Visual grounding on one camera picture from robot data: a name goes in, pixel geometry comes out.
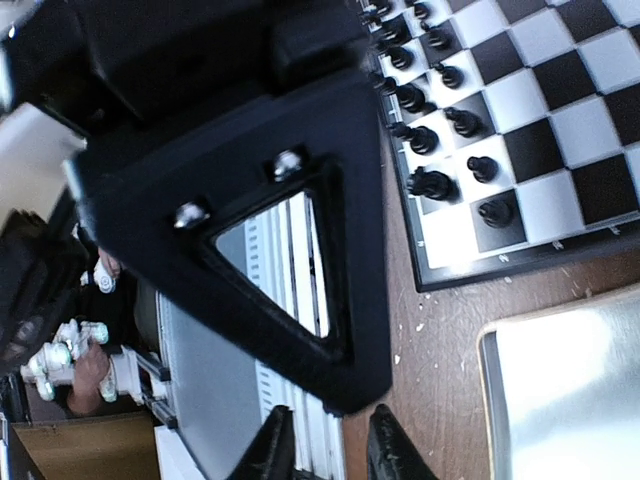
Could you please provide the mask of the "black chess king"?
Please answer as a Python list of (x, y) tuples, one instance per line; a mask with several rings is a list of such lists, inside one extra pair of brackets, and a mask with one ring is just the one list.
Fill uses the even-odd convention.
[(414, 53), (403, 46), (385, 46), (380, 44), (378, 52), (382, 56), (383, 64), (397, 70), (406, 71), (415, 62)]

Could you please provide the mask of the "black chess bishop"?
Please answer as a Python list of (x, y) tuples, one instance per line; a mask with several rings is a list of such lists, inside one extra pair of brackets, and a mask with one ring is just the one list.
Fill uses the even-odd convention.
[(439, 138), (435, 131), (425, 127), (409, 127), (398, 122), (390, 127), (391, 134), (410, 144), (410, 148), (419, 155), (429, 155), (433, 153), (438, 144)]
[(395, 96), (400, 107), (411, 114), (429, 114), (438, 109), (437, 105), (427, 99), (424, 91), (413, 83), (398, 85), (396, 80), (378, 73), (370, 73), (375, 89), (383, 96)]

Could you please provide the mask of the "wooden rimmed metal tray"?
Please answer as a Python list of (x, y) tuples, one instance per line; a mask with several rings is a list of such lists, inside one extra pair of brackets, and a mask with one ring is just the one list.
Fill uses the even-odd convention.
[(491, 322), (477, 350), (491, 478), (638, 478), (638, 289)]

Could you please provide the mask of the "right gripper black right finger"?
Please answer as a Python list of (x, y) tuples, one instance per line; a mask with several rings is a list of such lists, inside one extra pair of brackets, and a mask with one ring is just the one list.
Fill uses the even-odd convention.
[(369, 480), (437, 480), (386, 404), (369, 418), (367, 439)]

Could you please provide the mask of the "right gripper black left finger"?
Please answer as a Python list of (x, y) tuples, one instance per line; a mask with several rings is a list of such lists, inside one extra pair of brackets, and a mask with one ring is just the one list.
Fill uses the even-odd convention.
[(293, 412), (275, 406), (228, 480), (289, 480), (295, 467)]

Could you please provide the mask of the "black and white chessboard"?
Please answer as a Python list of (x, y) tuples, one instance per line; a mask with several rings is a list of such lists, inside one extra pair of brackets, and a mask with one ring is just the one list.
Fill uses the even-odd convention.
[[(370, 33), (404, 18), (411, 39), (374, 39), (375, 70), (398, 85), (413, 83), (438, 109), (411, 114), (395, 96), (380, 94), (388, 123), (425, 126), (439, 144), (416, 154), (399, 138), (393, 160), (408, 231), (416, 288), (421, 292), (513, 275), (639, 245), (639, 5), (635, 1), (393, 1), (384, 17), (357, 7)], [(446, 50), (427, 45), (425, 30), (451, 37)], [(383, 64), (378, 46), (403, 46), (415, 55), (406, 71)], [(464, 72), (458, 89), (445, 87), (435, 63)], [(481, 131), (458, 135), (444, 109), (476, 114)], [(499, 165), (480, 183), (469, 157)], [(417, 168), (451, 178), (445, 201), (411, 195)], [(477, 213), (487, 200), (511, 201), (507, 228), (488, 227)]]

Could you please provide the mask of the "black chess knight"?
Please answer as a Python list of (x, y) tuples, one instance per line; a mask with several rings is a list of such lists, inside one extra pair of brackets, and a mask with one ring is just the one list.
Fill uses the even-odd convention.
[(375, 16), (384, 17), (394, 10), (394, 2), (391, 0), (369, 0), (367, 11)]

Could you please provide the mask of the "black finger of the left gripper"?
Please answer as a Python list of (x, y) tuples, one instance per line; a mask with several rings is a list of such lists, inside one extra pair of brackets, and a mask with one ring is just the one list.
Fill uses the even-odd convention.
[[(281, 96), (216, 95), (91, 138), (64, 172), (92, 240), (202, 324), (319, 398), (361, 411), (392, 383), (378, 99), (344, 69)], [(298, 194), (314, 205), (330, 331), (318, 338), (217, 250)]]

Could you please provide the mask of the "black chess rook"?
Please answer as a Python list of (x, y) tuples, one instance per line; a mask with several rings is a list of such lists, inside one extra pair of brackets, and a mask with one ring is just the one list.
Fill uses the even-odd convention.
[(455, 185), (449, 176), (436, 170), (417, 168), (406, 181), (408, 192), (431, 200), (445, 201), (455, 196)]

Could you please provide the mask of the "black chess pawn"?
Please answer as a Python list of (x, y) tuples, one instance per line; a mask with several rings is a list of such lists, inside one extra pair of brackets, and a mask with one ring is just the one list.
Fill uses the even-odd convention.
[(425, 30), (427, 45), (435, 50), (446, 50), (451, 45), (451, 37), (440, 27), (428, 27)]
[(464, 83), (464, 72), (456, 66), (438, 62), (433, 65), (433, 69), (440, 75), (443, 85), (449, 89), (458, 89)]
[(433, 7), (426, 1), (415, 1), (412, 4), (413, 15), (420, 21), (428, 21), (434, 13)]
[(462, 137), (471, 138), (482, 129), (481, 119), (468, 110), (447, 107), (444, 109), (444, 114), (452, 123), (455, 132)]
[(515, 217), (515, 207), (511, 201), (487, 200), (478, 206), (477, 213), (488, 227), (501, 229), (512, 224)]
[(498, 163), (487, 156), (469, 157), (467, 160), (467, 168), (473, 174), (475, 180), (480, 183), (492, 182), (499, 172)]

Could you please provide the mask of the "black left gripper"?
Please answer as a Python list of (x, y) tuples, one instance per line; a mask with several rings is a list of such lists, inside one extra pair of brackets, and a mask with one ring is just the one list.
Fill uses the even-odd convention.
[(1, 107), (98, 133), (244, 81), (301, 86), (365, 43), (342, 1), (38, 1), (1, 36)]

